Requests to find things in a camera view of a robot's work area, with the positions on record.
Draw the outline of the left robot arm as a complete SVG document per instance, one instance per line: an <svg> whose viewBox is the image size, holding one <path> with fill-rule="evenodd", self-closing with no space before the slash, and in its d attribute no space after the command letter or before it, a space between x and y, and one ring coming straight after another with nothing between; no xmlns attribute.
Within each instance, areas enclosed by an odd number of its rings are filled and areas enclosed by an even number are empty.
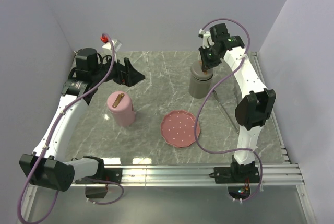
<svg viewBox="0 0 334 224"><path fill-rule="evenodd" d="M101 56L95 49L83 48L75 55L75 67L63 84L59 105L40 143L31 154L23 154L19 165L29 183L57 191L68 190L73 181L88 177L93 183L105 179L103 159L84 156L66 162L65 154L74 129L92 97L96 85L114 81L134 86L145 79L129 58L123 62L112 53Z"/></svg>

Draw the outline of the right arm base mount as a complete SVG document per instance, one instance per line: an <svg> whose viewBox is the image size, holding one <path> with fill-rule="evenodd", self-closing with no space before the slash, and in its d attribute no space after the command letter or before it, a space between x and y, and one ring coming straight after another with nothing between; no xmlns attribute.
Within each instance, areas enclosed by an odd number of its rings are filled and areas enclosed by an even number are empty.
<svg viewBox="0 0 334 224"><path fill-rule="evenodd" d="M227 184L229 195L240 202L250 198L252 183L261 183L260 172L253 163L246 166L236 163L230 167L214 167L209 177L214 178L215 184Z"/></svg>

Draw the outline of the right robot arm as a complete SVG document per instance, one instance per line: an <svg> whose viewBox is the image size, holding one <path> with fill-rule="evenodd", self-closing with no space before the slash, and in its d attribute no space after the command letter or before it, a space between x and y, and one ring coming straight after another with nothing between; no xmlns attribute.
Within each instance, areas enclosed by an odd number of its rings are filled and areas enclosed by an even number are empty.
<svg viewBox="0 0 334 224"><path fill-rule="evenodd" d="M261 173L255 165L254 152L259 134L271 116L276 93L260 80L247 56L248 47L241 37L231 36L225 24L216 24L209 31L201 28L199 37L201 69L207 71L225 61L241 91L241 101L235 109L240 126L237 148L230 167L217 168L214 174L225 183L258 183Z"/></svg>

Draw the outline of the aluminium mounting rail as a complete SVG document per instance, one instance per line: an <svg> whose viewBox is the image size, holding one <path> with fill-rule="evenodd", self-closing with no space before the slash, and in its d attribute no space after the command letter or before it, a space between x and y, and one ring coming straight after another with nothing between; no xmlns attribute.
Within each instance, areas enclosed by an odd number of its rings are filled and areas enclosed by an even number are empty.
<svg viewBox="0 0 334 224"><path fill-rule="evenodd" d="M213 164L122 166L122 186L108 189L104 206L85 198L100 184L75 183L55 196L30 186L22 204L27 221L45 223L316 223L296 164L263 168L260 191L235 201L228 185L215 182Z"/></svg>

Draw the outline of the metal food tongs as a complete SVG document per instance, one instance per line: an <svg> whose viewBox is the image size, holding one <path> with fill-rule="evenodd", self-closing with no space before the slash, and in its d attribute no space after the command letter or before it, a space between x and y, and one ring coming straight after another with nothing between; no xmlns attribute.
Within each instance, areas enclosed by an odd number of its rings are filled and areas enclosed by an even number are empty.
<svg viewBox="0 0 334 224"><path fill-rule="evenodd" d="M234 124L234 121L229 116L227 110L225 109L225 107L223 106L223 104L220 102L218 94L217 94L217 92L215 90L213 91L213 96L214 96L215 100L217 101L217 103L219 104L219 106L221 107L221 109L223 110L225 117L229 120L229 122L233 126L235 132L238 134L239 133L239 128Z"/></svg>

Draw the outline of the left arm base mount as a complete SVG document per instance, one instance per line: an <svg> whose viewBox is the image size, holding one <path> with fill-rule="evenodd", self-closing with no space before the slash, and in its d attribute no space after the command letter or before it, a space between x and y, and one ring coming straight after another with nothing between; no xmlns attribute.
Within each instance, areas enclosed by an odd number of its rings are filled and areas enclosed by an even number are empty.
<svg viewBox="0 0 334 224"><path fill-rule="evenodd" d="M89 176L75 180L73 184L85 185L85 196L88 202L96 205L109 205L118 202L124 195L124 188L121 185L123 169L105 168L101 176ZM102 202L107 194L112 191L113 186L120 189L120 195L109 202Z"/></svg>

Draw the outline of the pink dotted plate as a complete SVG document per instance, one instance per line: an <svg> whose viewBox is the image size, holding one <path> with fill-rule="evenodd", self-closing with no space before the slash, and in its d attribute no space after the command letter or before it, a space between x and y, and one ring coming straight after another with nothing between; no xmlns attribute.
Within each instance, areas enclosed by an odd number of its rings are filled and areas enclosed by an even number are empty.
<svg viewBox="0 0 334 224"><path fill-rule="evenodd" d="M165 142L176 148L189 147L195 141L196 117L187 111L176 110L165 115L160 124L160 133Z"/></svg>

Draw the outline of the grey cylindrical container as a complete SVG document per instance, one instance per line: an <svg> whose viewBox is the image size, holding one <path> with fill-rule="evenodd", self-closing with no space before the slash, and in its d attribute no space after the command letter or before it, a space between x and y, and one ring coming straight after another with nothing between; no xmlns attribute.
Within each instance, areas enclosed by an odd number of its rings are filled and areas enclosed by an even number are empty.
<svg viewBox="0 0 334 224"><path fill-rule="evenodd" d="M199 80L191 76L188 92L193 98L202 99L208 94L211 82L212 82L212 77L210 77L207 80Z"/></svg>

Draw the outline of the grey container lid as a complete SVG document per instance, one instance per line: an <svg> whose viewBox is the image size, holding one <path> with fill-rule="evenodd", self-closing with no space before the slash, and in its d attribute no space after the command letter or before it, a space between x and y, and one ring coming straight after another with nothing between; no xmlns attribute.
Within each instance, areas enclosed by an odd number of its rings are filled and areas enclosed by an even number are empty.
<svg viewBox="0 0 334 224"><path fill-rule="evenodd" d="M205 75L201 71L201 61L197 60L194 61L193 64L191 65L190 72L194 78L200 81L205 81L205 80L210 80L213 77L212 75Z"/></svg>

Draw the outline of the pink cylindrical container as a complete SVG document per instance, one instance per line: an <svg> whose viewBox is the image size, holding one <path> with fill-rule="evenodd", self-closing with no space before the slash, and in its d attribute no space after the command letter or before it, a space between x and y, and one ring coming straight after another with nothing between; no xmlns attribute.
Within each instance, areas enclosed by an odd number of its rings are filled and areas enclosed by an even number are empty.
<svg viewBox="0 0 334 224"><path fill-rule="evenodd" d="M130 126L135 121L135 112L131 102L120 102L117 107L113 103L107 103L107 107L115 122L122 127Z"/></svg>

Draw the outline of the pink container lid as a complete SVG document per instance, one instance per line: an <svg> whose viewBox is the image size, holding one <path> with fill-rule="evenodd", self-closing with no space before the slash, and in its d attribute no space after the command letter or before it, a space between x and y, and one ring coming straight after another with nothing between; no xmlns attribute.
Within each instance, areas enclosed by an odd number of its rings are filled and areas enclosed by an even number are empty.
<svg viewBox="0 0 334 224"><path fill-rule="evenodd" d="M110 112L118 114L133 110L133 103L130 96L123 91L116 91L109 95L106 106Z"/></svg>

